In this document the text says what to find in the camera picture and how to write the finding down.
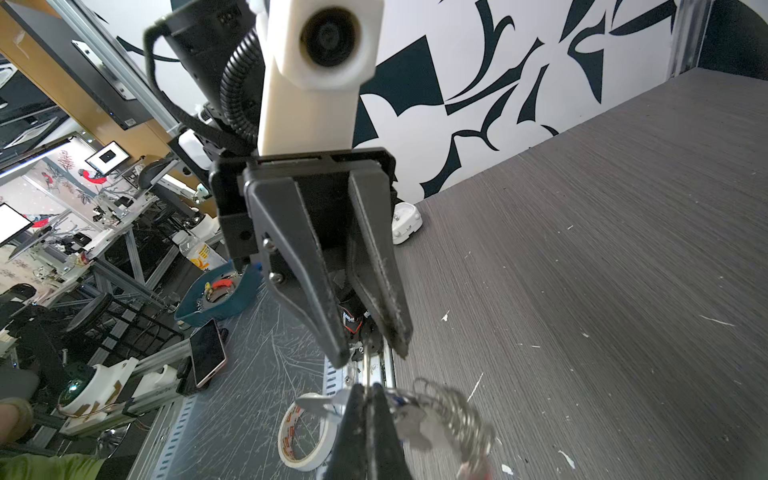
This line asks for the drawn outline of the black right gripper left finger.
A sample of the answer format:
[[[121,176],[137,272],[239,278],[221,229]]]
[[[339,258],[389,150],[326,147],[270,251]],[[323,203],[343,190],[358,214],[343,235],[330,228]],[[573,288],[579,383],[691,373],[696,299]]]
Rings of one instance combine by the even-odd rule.
[[[325,480],[363,480],[367,477],[366,396],[355,385],[345,406]]]

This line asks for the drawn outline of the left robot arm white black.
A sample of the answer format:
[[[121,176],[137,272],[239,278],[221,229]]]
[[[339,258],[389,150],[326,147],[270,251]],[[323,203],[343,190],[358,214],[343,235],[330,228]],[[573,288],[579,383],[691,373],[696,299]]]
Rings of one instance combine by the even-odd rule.
[[[391,231],[396,161],[353,147],[383,13],[380,1],[193,1],[143,35],[153,93],[214,146],[208,188],[234,266],[260,265],[335,367],[350,358],[336,274],[399,356],[413,336]],[[212,122],[163,92],[150,54],[159,40],[210,102]]]

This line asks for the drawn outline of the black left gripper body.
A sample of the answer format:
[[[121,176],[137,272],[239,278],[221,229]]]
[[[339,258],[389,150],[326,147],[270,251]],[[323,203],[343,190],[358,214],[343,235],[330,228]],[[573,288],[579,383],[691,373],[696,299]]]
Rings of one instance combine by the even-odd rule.
[[[381,170],[388,185],[394,182],[396,160],[383,148],[215,159],[208,183],[235,268],[256,264],[264,249],[266,230],[256,224],[258,181],[280,184],[267,202],[277,220],[289,226],[305,220],[319,248],[333,251],[346,245],[352,222],[349,174],[369,166]]]

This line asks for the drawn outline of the beige tape roll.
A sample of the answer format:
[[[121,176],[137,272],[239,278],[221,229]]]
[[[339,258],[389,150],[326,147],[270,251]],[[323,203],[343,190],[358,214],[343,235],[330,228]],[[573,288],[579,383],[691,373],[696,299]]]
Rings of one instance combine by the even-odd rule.
[[[335,395],[308,393],[298,397],[278,427],[280,460],[299,472],[317,470],[331,453],[341,419]]]

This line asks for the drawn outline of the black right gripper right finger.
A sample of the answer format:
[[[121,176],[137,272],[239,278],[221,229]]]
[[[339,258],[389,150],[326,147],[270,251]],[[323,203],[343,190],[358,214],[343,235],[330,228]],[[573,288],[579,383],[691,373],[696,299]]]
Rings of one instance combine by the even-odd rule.
[[[411,480],[384,388],[374,384],[367,393],[367,478]]]

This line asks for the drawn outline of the smartphone on bench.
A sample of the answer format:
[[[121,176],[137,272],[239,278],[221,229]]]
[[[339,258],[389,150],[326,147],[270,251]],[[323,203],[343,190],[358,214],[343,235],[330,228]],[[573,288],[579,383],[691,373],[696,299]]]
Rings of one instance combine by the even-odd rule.
[[[190,337],[195,387],[205,386],[227,363],[222,331],[216,320],[199,327]]]

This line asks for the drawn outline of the teal round device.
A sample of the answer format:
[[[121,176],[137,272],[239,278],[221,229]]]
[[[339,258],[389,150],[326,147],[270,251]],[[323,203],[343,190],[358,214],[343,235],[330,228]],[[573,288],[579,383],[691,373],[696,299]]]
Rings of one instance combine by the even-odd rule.
[[[261,284],[261,265],[238,271],[232,261],[203,273],[188,289],[175,313],[176,322],[201,327],[209,320],[238,315],[255,299]]]

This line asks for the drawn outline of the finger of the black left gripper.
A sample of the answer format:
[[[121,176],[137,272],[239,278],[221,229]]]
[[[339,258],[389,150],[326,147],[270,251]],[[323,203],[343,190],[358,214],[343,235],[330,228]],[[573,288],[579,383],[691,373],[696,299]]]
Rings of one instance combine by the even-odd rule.
[[[352,220],[347,277],[382,336],[405,359],[413,324],[392,241],[389,178],[376,168],[354,170],[348,194]]]
[[[340,309],[297,183],[253,179],[246,198],[267,287],[312,334],[331,365],[346,366],[350,352]]]

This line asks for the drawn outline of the white kitchen timer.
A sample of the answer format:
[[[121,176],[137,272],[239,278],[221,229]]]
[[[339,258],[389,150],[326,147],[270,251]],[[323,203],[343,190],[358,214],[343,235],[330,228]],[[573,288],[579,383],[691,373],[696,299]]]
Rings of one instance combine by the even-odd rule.
[[[392,220],[392,240],[400,245],[408,240],[423,225],[423,218],[418,208],[408,202],[400,202],[394,208]]]

